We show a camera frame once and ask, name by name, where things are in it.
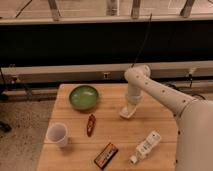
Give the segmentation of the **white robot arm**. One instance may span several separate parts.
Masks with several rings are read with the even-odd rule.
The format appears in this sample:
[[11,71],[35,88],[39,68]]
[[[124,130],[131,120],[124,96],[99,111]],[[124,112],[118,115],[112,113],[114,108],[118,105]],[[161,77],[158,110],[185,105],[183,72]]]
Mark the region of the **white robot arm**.
[[213,101],[199,100],[150,78],[147,65],[124,73],[128,82],[124,118],[134,115],[146,92],[172,113],[178,127],[175,171],[213,171]]

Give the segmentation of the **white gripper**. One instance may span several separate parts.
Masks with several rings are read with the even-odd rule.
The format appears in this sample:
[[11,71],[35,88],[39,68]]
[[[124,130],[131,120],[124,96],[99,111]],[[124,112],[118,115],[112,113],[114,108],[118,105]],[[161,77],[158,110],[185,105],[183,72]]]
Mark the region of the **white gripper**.
[[142,99],[141,89],[137,86],[129,84],[125,98],[128,106],[137,106]]

